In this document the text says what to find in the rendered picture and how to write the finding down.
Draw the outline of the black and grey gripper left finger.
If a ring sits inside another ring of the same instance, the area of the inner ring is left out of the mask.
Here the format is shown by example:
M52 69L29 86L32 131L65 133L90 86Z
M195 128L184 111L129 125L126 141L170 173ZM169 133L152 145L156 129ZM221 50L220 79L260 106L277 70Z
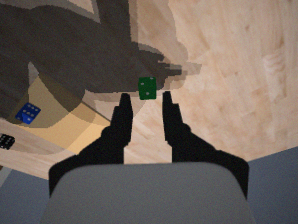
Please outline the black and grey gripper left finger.
M110 126L101 136L83 148L78 155L68 157L48 171L49 197L61 177L77 167L88 165L124 164L124 148L131 142L133 110L130 95L122 93L119 106L114 107Z

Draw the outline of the black die with white pips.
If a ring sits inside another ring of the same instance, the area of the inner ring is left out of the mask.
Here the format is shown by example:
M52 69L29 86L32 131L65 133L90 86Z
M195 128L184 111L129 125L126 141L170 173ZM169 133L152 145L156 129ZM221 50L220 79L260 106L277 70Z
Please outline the black die with white pips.
M15 140L14 137L8 135L2 135L0 137L0 148L9 150L11 146L14 144Z

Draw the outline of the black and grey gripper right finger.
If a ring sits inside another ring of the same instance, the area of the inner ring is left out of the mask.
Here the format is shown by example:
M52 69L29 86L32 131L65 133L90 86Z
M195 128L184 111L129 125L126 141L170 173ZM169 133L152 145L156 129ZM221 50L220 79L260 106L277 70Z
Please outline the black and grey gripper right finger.
M183 123L179 104L172 102L171 92L162 96L165 141L172 147L172 162L207 162L223 166L236 178L247 200L249 164L244 159L216 150L213 145L191 132Z

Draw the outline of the dark green die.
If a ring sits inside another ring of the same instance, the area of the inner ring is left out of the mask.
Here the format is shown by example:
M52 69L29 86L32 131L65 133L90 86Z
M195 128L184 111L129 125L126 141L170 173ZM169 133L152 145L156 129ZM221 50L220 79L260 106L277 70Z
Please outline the dark green die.
M138 90L140 100L157 99L156 77L140 77Z

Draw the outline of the blue die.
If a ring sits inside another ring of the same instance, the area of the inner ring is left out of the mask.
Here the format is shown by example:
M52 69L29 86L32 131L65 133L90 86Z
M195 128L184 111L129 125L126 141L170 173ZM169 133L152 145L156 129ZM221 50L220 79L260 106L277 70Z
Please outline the blue die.
M39 108L30 103L26 103L16 114L15 118L26 124L30 124L40 111L41 110Z

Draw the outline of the tan flat mat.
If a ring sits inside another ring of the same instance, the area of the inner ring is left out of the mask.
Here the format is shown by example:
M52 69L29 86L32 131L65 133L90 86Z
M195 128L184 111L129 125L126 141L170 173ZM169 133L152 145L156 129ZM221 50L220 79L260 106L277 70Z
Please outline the tan flat mat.
M26 103L41 110L30 124L15 119ZM43 72L6 121L76 154L99 138L111 122Z

